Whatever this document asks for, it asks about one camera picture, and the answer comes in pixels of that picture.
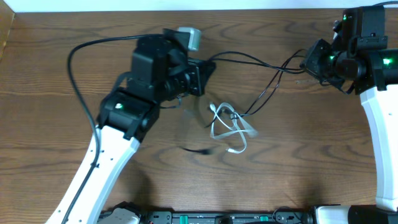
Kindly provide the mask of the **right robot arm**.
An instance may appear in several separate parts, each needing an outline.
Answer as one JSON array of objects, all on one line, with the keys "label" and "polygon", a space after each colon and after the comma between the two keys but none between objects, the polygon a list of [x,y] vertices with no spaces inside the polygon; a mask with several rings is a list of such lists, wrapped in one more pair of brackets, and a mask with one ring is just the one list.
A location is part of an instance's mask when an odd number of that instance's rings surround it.
[{"label": "right robot arm", "polygon": [[376,163],[374,205],[317,205],[302,223],[397,223],[397,49],[387,47],[385,6],[345,9],[332,43],[317,40],[300,64],[322,86],[360,97]]}]

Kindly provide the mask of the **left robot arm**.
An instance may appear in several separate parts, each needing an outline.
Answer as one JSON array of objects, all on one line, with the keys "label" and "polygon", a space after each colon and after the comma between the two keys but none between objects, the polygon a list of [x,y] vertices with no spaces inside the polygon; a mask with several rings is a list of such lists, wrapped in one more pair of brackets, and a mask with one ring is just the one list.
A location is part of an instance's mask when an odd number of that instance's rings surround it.
[{"label": "left robot arm", "polygon": [[216,66],[189,57],[200,38],[190,27],[136,37],[131,69],[117,77],[99,115],[89,118],[93,137],[50,223],[96,223],[124,166],[158,120],[161,104],[204,94]]}]

